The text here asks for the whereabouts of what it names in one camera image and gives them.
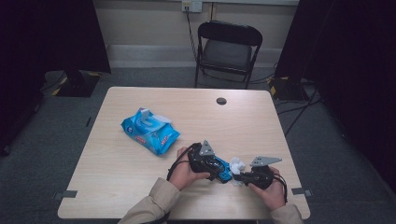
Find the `wall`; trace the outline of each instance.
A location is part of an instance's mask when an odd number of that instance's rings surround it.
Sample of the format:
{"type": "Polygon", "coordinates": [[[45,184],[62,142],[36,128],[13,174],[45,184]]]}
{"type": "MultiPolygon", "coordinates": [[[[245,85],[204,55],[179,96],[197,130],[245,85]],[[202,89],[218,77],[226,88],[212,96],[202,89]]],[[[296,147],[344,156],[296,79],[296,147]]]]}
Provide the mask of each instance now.
{"type": "MultiPolygon", "coordinates": [[[[203,2],[202,13],[190,14],[192,34],[195,38],[198,26],[211,18],[248,24],[262,33],[262,51],[278,57],[296,10],[296,4],[284,3],[286,5],[203,2]]],[[[94,4],[107,45],[191,48],[187,16],[181,12],[180,1],[95,0],[94,4]]]]}

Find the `blue plastic bag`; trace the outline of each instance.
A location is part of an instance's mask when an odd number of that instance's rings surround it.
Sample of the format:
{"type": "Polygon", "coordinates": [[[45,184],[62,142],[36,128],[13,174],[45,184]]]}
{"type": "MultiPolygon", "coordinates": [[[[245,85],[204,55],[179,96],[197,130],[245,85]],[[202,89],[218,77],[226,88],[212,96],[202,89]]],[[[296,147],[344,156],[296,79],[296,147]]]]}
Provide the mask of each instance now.
{"type": "Polygon", "coordinates": [[[180,135],[172,127],[170,119],[154,115],[145,108],[139,108],[121,126],[126,134],[157,156],[164,154],[180,135]]]}

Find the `sleeve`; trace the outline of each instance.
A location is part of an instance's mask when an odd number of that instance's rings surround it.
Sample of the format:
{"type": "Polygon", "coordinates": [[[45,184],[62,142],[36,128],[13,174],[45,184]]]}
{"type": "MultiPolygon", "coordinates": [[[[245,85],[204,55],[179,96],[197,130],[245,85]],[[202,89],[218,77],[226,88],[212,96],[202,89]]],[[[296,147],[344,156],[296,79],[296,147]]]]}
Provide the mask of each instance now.
{"type": "Polygon", "coordinates": [[[301,213],[295,204],[287,204],[271,212],[274,224],[303,224],[301,213]]]}
{"type": "Polygon", "coordinates": [[[158,178],[149,195],[132,207],[119,223],[154,221],[168,213],[178,201],[180,191],[170,182],[158,178]]]}

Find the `person's right hand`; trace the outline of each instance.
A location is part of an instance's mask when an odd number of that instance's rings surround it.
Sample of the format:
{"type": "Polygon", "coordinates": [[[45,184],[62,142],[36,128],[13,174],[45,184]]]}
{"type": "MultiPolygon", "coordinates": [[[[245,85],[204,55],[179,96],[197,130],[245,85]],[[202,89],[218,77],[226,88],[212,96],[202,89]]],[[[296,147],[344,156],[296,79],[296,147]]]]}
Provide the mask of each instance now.
{"type": "MultiPolygon", "coordinates": [[[[177,158],[187,150],[186,147],[183,147],[177,151],[177,158]]],[[[171,182],[178,190],[182,191],[184,188],[191,185],[195,180],[205,179],[210,177],[210,173],[195,173],[189,164],[189,156],[184,154],[184,156],[180,159],[181,162],[172,173],[169,182],[171,182]]]]}
{"type": "MultiPolygon", "coordinates": [[[[279,171],[270,166],[270,170],[274,174],[279,175],[279,171]]],[[[278,180],[273,180],[273,183],[267,189],[260,189],[256,187],[254,184],[248,184],[251,190],[257,193],[264,204],[270,209],[270,211],[274,211],[277,208],[285,206],[285,198],[283,194],[283,185],[278,180]]]]}

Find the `baseboard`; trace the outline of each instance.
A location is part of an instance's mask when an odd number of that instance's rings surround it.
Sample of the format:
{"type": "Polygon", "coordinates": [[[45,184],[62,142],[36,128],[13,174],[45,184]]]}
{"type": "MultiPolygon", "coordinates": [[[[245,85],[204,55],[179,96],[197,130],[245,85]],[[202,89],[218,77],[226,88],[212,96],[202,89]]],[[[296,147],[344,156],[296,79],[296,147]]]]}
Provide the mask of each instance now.
{"type": "MultiPolygon", "coordinates": [[[[108,45],[110,67],[194,67],[191,47],[108,45]]],[[[282,49],[260,49],[256,67],[273,67],[282,49]]]]}

